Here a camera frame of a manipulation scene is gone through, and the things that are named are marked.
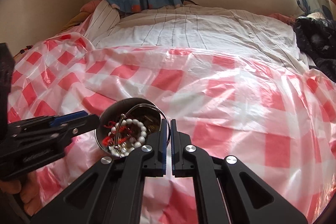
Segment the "bed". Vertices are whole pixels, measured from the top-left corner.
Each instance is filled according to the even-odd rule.
[[[120,17],[103,0],[76,28],[39,42],[16,65],[10,122],[100,115],[143,97],[210,155],[236,155],[309,223],[326,207],[335,187],[336,87],[309,70],[291,26],[197,5]],[[66,152],[38,170],[44,204],[103,155],[93,132]],[[174,178],[167,164],[164,178],[146,180],[141,223],[196,223],[192,180]]]

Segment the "hand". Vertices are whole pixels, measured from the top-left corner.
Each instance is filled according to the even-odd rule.
[[[24,203],[24,210],[30,216],[42,208],[36,172],[31,172],[27,175],[27,181],[23,186],[21,186],[19,180],[0,181],[0,189],[8,194],[20,193],[21,200]]]

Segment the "triangular cutout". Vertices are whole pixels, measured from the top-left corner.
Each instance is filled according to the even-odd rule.
[[[71,204],[78,209],[83,209],[86,205],[86,202],[90,196],[90,193],[95,185],[97,178],[98,174],[94,173],[86,180],[82,181],[82,183],[65,198],[65,202]]]
[[[253,208],[260,209],[273,202],[274,198],[247,173],[241,172],[239,176],[249,195]]]

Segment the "black fabric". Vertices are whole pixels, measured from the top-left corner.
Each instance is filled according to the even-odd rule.
[[[298,17],[293,28],[298,48],[336,82],[336,21]]]

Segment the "checkered tablecloth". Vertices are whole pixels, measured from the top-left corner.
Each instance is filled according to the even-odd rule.
[[[237,156],[310,223],[333,194],[336,87],[317,70],[297,75],[277,65],[196,49],[96,50],[70,33],[37,44],[17,64],[8,119],[83,109],[100,115],[129,97],[154,102],[210,155]],[[101,155],[93,132],[78,136],[65,158],[38,171],[43,202]],[[167,163],[164,178],[146,180],[141,222],[196,223],[192,181],[172,177],[170,155]]]

